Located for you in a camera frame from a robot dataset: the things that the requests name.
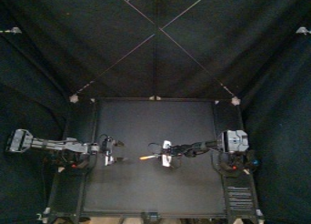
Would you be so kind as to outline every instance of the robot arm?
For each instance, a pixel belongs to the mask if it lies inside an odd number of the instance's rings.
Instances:
[[[35,138],[29,130],[18,129],[9,139],[7,152],[23,153],[30,148],[38,148],[45,150],[63,151],[69,149],[74,152],[87,154],[89,144],[82,144],[75,138],[67,138],[63,141],[46,140]]]
[[[90,157],[95,158],[98,153],[105,155],[105,166],[113,165],[121,158],[115,156],[121,151],[118,150],[121,146],[125,147],[125,144],[109,136],[99,146],[98,143],[82,143],[75,138],[62,141],[37,138],[29,130],[18,129],[9,139],[6,152],[25,153],[31,148],[46,150],[51,152],[54,164],[83,168],[89,165]]]

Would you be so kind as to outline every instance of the metal frame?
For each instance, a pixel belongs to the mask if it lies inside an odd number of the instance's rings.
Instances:
[[[182,102],[185,101],[185,99],[169,99],[165,101],[178,101]],[[210,100],[206,99],[191,99],[194,102],[208,102]],[[95,102],[93,104],[93,138],[95,138],[95,133],[97,133],[97,121],[98,121],[98,112],[99,112],[99,107],[98,107],[98,102]],[[237,127],[244,128],[244,122],[242,122],[242,118],[241,118],[241,111],[240,111],[240,107],[234,107],[230,106],[236,113],[238,114],[238,122]],[[221,129],[217,129],[221,121],[225,121],[224,119],[218,118],[218,106],[214,105],[214,121],[216,121],[216,132],[218,132]],[[55,198],[58,196],[58,186],[61,185],[61,173],[57,173],[55,179],[54,179],[54,186],[53,186],[53,191],[51,191],[51,196],[50,196],[50,200],[49,200],[49,206],[51,207],[51,213],[50,213],[50,223],[53,223],[54,219],[57,217],[69,217],[73,219],[74,223],[79,223],[79,219],[81,217],[117,217],[117,218],[138,218],[142,217],[145,219],[145,223],[150,223],[151,219],[155,219],[155,216],[158,216],[159,219],[162,218],[178,218],[178,219],[229,219],[229,223],[233,224],[234,221],[237,220],[237,218],[250,218],[253,221],[256,221],[254,223],[260,223],[258,221],[258,217],[256,215],[256,211],[253,210],[252,212],[246,213],[245,215],[237,215],[236,213],[232,212],[230,210],[230,200],[229,200],[229,190],[226,188],[228,186],[228,177],[222,176],[224,178],[224,194],[225,194],[225,202],[226,202],[226,206],[228,206],[228,210],[224,211],[224,213],[216,213],[216,214],[209,214],[209,215],[193,215],[193,214],[182,214],[182,215],[177,215],[177,214],[170,214],[170,213],[106,213],[106,212],[90,212],[90,211],[85,211],[83,207],[85,207],[85,200],[86,200],[86,185],[87,185],[87,179],[89,179],[89,172],[90,170],[85,170],[81,173],[81,185],[79,185],[79,197],[78,197],[78,202],[77,202],[77,207],[75,207],[75,213],[63,213],[63,212],[54,212],[53,210],[53,205],[54,205],[54,201]],[[250,183],[250,190],[252,190],[252,195],[253,195],[253,201],[254,201],[254,208],[258,209],[258,199],[257,199],[257,190],[256,190],[256,185],[254,185],[254,180],[253,180],[253,175],[248,176],[248,178],[250,179],[249,183]]]

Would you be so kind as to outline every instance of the metal bracket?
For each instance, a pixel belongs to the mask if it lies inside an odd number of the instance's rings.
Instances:
[[[142,219],[145,224],[158,223],[161,221],[161,216],[157,212],[149,212],[142,214]]]

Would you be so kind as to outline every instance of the small object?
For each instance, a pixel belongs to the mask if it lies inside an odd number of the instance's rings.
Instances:
[[[300,29],[297,30],[297,34],[311,34],[310,31],[306,29],[305,26],[300,27]]]
[[[65,171],[65,167],[59,167],[58,171],[62,173]]]
[[[145,156],[145,157],[141,157],[141,160],[147,160],[147,159],[150,159],[150,158],[158,158],[158,156],[157,156],[157,155]]]
[[[5,33],[22,34],[22,31],[18,27],[14,27],[11,30],[0,31],[0,34]]]
[[[165,140],[165,143],[163,143],[163,149],[169,149],[171,147],[171,142]],[[162,155],[162,165],[165,167],[170,167],[170,162],[171,162],[171,156],[167,155],[167,154],[163,154]]]
[[[244,171],[246,172],[248,175],[250,174],[250,171],[248,169],[244,169]]]
[[[79,96],[78,95],[70,96],[70,100],[71,100],[71,103],[77,103],[79,101]]]
[[[264,216],[265,215],[260,209],[257,209],[257,215],[258,216]]]
[[[237,106],[241,104],[241,99],[238,97],[233,97],[232,103]]]
[[[11,33],[14,33],[14,34],[22,34],[22,31],[21,31],[21,29],[18,27],[14,27],[11,29]]]

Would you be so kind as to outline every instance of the cable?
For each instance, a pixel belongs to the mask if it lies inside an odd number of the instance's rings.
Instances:
[[[106,136],[106,138],[109,138],[109,135],[107,134],[101,134],[101,136],[99,136],[99,142],[101,142],[101,139],[102,139],[102,136]]]

